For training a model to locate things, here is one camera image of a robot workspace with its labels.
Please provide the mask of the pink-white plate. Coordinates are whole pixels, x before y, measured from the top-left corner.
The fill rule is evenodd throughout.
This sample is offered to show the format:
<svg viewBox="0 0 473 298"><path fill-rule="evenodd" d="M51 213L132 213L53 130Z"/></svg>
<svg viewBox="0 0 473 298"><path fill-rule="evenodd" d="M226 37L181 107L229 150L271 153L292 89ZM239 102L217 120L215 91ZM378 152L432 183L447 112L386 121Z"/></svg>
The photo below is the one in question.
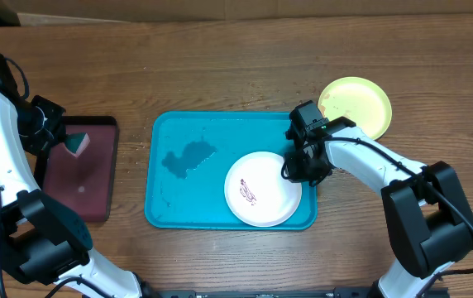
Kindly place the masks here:
<svg viewBox="0 0 473 298"><path fill-rule="evenodd" d="M242 222L268 228L288 220L302 198L301 184L281 176L282 156L257 151L237 160L229 169L224 195L227 206Z"/></svg>

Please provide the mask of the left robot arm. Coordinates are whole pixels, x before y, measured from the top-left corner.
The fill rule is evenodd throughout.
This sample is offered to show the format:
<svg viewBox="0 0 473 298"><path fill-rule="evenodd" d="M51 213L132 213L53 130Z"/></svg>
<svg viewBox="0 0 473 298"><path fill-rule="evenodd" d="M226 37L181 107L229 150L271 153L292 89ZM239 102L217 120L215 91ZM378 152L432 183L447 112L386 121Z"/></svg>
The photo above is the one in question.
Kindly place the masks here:
<svg viewBox="0 0 473 298"><path fill-rule="evenodd" d="M109 215L118 126L69 116L30 96L0 55L0 278L69 286L87 297L153 297L136 273L99 253L87 220Z"/></svg>

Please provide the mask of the yellow-green plate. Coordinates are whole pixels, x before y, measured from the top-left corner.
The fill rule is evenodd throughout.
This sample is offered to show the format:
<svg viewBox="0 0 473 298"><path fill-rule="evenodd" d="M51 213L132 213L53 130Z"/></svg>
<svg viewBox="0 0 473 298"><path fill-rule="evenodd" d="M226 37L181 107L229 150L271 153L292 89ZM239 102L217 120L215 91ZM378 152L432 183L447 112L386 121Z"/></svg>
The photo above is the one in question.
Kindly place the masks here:
<svg viewBox="0 0 473 298"><path fill-rule="evenodd" d="M382 137L392 120L392 107L384 90L368 79L344 77L321 93L318 108L325 118L349 118L374 140Z"/></svg>

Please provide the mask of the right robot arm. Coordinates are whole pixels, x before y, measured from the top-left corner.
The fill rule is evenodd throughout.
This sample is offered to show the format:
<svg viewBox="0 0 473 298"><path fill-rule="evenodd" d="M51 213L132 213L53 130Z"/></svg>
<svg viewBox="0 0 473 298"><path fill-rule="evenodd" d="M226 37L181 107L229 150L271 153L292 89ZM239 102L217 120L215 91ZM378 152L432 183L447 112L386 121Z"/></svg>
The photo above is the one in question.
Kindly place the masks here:
<svg viewBox="0 0 473 298"><path fill-rule="evenodd" d="M396 259L370 297L426 297L443 276L473 274L473 213L448 164L400 156L347 118L293 116L285 135L295 145L284 156L286 180L315 186L338 168L380 195Z"/></svg>

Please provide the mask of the green and pink sponge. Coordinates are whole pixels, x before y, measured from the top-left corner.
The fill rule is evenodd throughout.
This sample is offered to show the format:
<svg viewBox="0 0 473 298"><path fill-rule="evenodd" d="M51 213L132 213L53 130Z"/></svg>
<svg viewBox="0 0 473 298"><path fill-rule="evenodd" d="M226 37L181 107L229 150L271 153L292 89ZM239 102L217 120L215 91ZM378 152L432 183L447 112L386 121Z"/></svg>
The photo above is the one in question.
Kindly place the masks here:
<svg viewBox="0 0 473 298"><path fill-rule="evenodd" d="M74 157L80 156L87 148L89 143L89 136L85 132L69 134L64 140L65 148Z"/></svg>

